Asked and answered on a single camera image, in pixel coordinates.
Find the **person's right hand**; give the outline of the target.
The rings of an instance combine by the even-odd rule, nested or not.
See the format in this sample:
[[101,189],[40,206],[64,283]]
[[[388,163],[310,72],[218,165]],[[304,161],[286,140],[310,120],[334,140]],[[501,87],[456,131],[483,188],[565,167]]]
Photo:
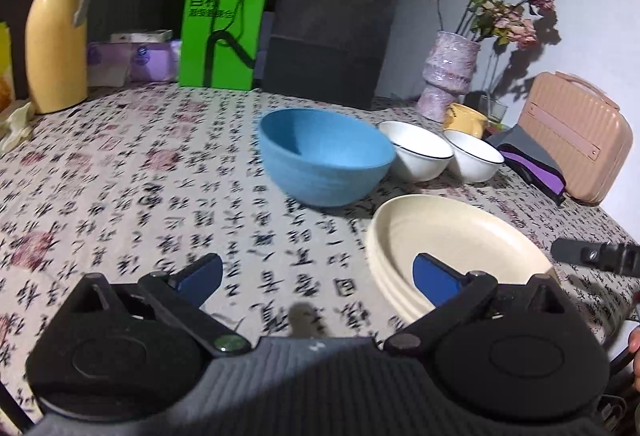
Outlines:
[[630,332],[628,350],[634,354],[632,370],[634,371],[634,389],[640,392],[640,326]]

